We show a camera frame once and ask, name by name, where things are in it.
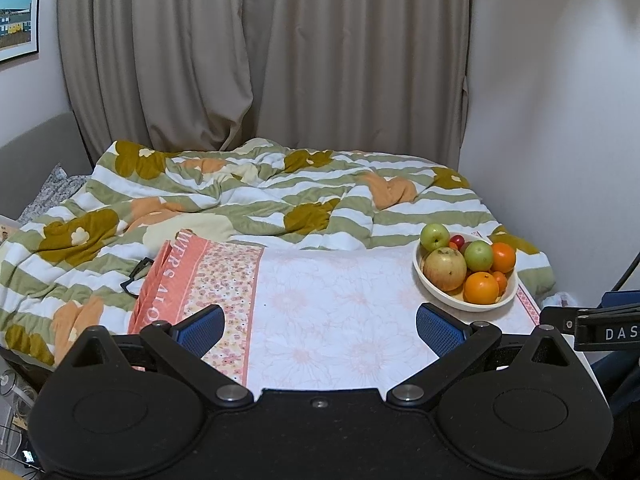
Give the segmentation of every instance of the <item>white bowl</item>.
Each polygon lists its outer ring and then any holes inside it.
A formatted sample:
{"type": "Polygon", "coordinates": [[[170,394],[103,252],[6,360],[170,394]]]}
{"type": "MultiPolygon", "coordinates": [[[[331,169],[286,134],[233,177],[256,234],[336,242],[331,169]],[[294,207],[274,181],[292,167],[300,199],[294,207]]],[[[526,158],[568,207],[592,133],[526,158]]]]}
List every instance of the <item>white bowl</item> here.
{"type": "MultiPolygon", "coordinates": [[[[465,242],[473,242],[475,240],[484,240],[479,236],[470,235],[467,233],[457,233],[450,232],[451,236],[454,235],[462,235],[465,238],[465,242]]],[[[467,312],[486,312],[488,310],[493,310],[494,308],[500,308],[509,303],[516,295],[518,290],[518,273],[515,269],[511,271],[511,275],[507,280],[507,288],[504,291],[504,294],[501,298],[498,299],[496,303],[491,305],[476,305],[473,303],[467,303],[462,300],[462,292],[457,294],[456,296],[452,296],[447,294],[446,292],[442,292],[437,286],[433,285],[425,275],[420,270],[422,259],[427,255],[426,251],[422,248],[420,244],[420,240],[418,240],[415,244],[414,251],[414,269],[415,272],[418,273],[418,278],[425,286],[425,288],[431,293],[432,296],[436,297],[436,299],[440,300],[442,303],[452,306],[453,308],[457,308],[459,310],[465,310],[467,312]]]]}

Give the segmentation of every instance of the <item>curtain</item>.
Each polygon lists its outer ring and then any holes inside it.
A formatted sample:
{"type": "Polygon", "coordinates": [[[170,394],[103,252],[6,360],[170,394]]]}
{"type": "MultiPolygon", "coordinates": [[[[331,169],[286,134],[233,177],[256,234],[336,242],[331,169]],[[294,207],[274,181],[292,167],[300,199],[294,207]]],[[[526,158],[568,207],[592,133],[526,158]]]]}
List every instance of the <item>curtain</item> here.
{"type": "Polygon", "coordinates": [[[470,0],[243,0],[244,134],[456,168],[470,0]]]}
{"type": "Polygon", "coordinates": [[[58,0],[66,86],[95,161],[239,142],[252,102],[241,0],[58,0]]]}
{"type": "Polygon", "coordinates": [[[114,139],[411,154],[454,168],[470,0],[58,0],[94,160],[114,139]]]}

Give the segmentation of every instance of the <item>white wall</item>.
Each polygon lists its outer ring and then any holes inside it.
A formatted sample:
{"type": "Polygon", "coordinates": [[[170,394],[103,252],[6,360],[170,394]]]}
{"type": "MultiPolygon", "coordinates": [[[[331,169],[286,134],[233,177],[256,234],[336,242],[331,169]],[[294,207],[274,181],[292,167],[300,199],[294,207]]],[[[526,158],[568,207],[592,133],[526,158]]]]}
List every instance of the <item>white wall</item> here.
{"type": "Polygon", "coordinates": [[[40,0],[40,51],[0,64],[0,146],[71,110],[62,76],[56,0],[40,0]]]}
{"type": "Polygon", "coordinates": [[[468,75],[461,173],[595,306],[640,250],[640,0],[474,0],[468,75]]]}

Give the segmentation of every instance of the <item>green and white striped blanket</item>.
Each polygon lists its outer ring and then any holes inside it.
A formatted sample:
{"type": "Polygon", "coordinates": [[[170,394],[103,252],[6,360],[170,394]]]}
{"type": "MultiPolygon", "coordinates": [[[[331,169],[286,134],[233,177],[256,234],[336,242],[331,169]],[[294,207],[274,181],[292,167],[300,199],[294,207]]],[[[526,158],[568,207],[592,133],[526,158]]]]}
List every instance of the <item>green and white striped blanket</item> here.
{"type": "Polygon", "coordinates": [[[0,246],[3,344],[53,364],[87,326],[126,333],[135,300],[120,284],[180,229],[274,248],[364,250],[408,244],[432,222],[510,243],[533,294],[553,285],[546,256],[508,234],[464,177],[420,158],[264,139],[207,153],[118,141],[81,192],[0,246]]]}

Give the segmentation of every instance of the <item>picture frame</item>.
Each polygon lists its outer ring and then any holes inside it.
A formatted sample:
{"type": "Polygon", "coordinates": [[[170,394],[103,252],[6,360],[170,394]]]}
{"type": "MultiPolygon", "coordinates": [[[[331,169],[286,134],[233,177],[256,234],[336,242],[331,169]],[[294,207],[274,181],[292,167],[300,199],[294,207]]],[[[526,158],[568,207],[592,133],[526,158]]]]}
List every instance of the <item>picture frame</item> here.
{"type": "Polygon", "coordinates": [[[0,0],[0,64],[39,52],[40,0],[0,0]]]}

